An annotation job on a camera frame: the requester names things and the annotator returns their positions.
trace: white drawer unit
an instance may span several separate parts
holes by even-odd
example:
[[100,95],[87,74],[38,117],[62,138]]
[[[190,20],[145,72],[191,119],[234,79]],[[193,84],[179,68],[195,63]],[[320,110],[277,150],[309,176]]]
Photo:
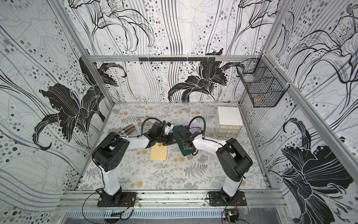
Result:
[[242,127],[239,108],[218,106],[215,114],[216,136],[236,138]]
[[240,129],[224,129],[224,128],[219,128],[218,132],[221,133],[239,133]]
[[238,134],[236,133],[221,133],[221,132],[218,132],[216,134],[216,136],[218,137],[230,137],[230,138],[236,138]]

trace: green folder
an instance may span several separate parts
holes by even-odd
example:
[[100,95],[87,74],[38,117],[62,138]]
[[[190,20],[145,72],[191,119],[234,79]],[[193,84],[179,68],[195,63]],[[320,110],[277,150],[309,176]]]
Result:
[[182,127],[182,125],[173,127],[174,138],[176,139],[176,142],[177,142],[177,144],[178,144],[178,146],[180,148],[180,151],[182,152],[183,156],[187,156],[187,155],[190,155],[193,151],[191,149],[184,149],[182,140],[180,139],[180,137],[178,135],[178,130],[181,127]]

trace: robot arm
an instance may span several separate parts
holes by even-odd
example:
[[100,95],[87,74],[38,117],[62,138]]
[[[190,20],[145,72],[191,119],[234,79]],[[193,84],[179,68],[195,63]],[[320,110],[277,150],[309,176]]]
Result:
[[234,138],[227,141],[204,137],[199,132],[191,133],[186,127],[178,131],[183,145],[187,149],[204,150],[217,155],[227,175],[222,187],[222,200],[228,204],[235,197],[243,175],[250,169],[252,159]]
[[[102,198],[106,198],[112,206],[121,201],[121,186],[118,182],[117,169],[127,149],[149,148],[156,142],[164,145],[173,144],[173,137],[164,135],[163,123],[155,123],[147,133],[138,136],[120,136],[111,132],[92,153],[94,163],[101,169],[103,177]],[[236,139],[227,141],[204,137],[202,133],[191,133],[186,127],[178,131],[178,135],[186,149],[204,150],[217,155],[227,175],[222,187],[222,200],[229,204],[236,196],[243,175],[247,172],[252,160]]]

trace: patterned table surface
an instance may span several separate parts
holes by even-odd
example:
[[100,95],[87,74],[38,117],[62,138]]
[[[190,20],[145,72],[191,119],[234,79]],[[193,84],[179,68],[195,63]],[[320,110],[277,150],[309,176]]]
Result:
[[[100,141],[112,131],[134,124],[133,134],[140,134],[140,125],[148,116],[166,120],[174,125],[182,125],[194,116],[203,116],[207,127],[205,135],[216,137],[214,130],[215,112],[217,106],[237,106],[236,103],[118,103],[114,106]],[[194,121],[201,127],[200,119]],[[152,123],[144,126],[146,132]],[[253,161],[241,189],[266,189],[266,185],[257,163],[255,153],[243,128],[237,141],[242,145]],[[196,156],[183,156],[177,144],[168,146],[166,161],[151,161],[150,148],[127,150],[118,169],[118,179],[123,190],[183,190],[183,189],[220,189],[225,181],[217,156],[205,151],[199,151]],[[103,186],[101,172],[90,161],[77,190],[94,190]]]

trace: metal wire basket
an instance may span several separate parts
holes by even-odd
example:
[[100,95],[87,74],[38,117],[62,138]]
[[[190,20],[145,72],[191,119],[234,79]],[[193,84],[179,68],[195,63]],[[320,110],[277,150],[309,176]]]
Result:
[[254,107],[275,107],[286,92],[271,70],[261,60],[243,62],[245,68],[236,67],[237,73]]

